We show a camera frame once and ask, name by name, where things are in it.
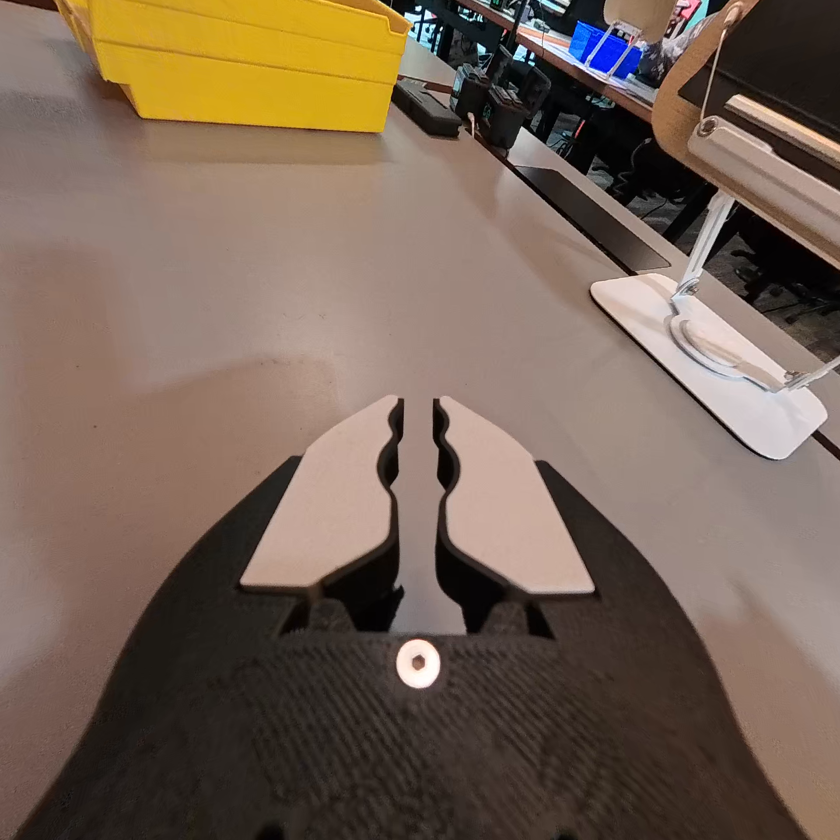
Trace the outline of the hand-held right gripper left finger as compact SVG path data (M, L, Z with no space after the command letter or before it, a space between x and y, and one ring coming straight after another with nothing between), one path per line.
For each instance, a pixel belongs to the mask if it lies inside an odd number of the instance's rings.
M402 407L386 395L309 445L241 574L244 590L312 594L384 548L393 495L381 457L398 442Z

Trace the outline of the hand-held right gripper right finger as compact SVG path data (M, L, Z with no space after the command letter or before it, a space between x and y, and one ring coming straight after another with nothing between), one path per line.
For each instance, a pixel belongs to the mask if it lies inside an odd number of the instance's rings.
M455 555L509 590L592 595L595 584L525 447L445 395L440 443L454 461L444 492L443 534Z

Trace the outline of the yellow plastic bin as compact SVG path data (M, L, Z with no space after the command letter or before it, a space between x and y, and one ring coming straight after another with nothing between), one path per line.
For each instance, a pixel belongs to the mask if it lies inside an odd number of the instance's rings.
M143 119L380 133L411 31L374 1L57 1Z

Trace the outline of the grey desk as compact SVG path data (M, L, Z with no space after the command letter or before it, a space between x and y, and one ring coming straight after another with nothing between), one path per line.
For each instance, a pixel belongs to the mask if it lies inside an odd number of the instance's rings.
M433 400L551 464L656 569L811 838L838 838L838 387L755 455L593 302L623 271L476 140L139 119L2 3L2 838L152 595L322 433L404 400L400 635L437 586Z

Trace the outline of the white metal stand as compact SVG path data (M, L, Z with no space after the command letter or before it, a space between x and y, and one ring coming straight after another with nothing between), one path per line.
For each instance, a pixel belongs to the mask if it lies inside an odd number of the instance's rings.
M712 198L679 281L648 272L592 284L595 304L753 453L789 457L827 419L810 387L838 368L787 371L697 297L704 263L736 201L838 263L839 192L720 115L700 116L687 150L732 186Z

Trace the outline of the black battery charger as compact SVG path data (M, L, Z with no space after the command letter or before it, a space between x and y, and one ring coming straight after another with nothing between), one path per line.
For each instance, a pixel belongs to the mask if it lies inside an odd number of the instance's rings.
M490 80L482 69L464 64L455 73L449 107L472 134L507 153L525 123L540 110L550 89L550 79L535 66L528 68L521 85L513 91Z

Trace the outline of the black flat box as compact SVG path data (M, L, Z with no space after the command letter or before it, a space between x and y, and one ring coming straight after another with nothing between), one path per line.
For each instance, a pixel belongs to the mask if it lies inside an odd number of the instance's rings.
M398 80L392 91L392 103L430 137L458 138L461 118L419 82L407 78Z

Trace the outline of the wooden workbench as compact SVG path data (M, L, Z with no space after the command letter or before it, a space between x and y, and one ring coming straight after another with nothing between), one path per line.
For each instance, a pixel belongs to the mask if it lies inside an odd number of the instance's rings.
M595 94L606 97L617 107L632 113L635 117L651 125L653 123L653 103L637 95L637 91L614 77L606 78L603 74L584 66L573 58L568 47L570 38L563 35L544 33L527 24L514 24L509 14L492 7L483 1L457 1L457 5L481 15L494 25L502 27L515 35L515 43L532 52L537 58L549 64L565 76L582 84Z

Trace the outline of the clear acrylic stand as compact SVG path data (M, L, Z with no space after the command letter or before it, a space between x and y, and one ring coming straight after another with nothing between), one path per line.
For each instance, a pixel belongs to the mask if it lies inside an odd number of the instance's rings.
M617 25L598 28L584 22L577 24L575 33L582 37L579 61L591 70L619 80L637 70L646 45L634 34Z

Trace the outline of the blue plastic bin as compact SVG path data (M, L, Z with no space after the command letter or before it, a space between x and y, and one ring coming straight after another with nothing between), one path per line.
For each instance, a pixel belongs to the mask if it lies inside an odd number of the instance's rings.
M575 26L569 52L591 71L621 80L635 74L643 57L643 51L629 40L583 21Z

